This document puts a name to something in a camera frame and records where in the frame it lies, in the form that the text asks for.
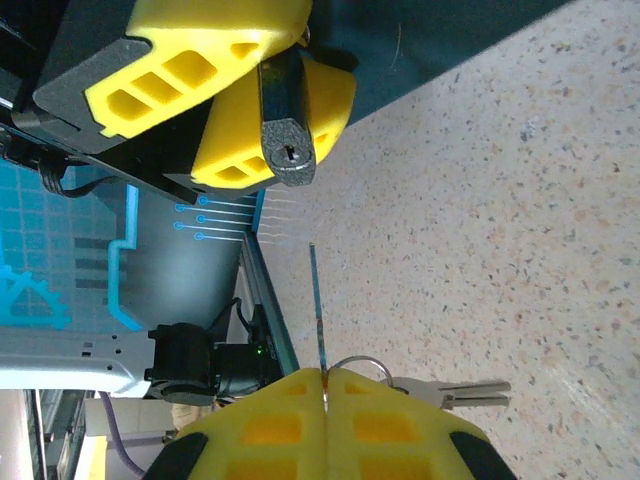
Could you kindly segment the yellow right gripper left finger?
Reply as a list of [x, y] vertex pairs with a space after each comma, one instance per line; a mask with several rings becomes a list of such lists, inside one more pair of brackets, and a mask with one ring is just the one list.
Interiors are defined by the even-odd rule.
[[325, 479], [323, 383], [302, 369], [199, 418], [164, 447], [146, 479]]

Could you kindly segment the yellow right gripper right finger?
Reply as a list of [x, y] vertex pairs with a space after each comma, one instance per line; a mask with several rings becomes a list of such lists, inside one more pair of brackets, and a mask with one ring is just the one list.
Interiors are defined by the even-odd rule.
[[328, 374], [330, 479], [514, 479], [476, 425], [346, 369]]

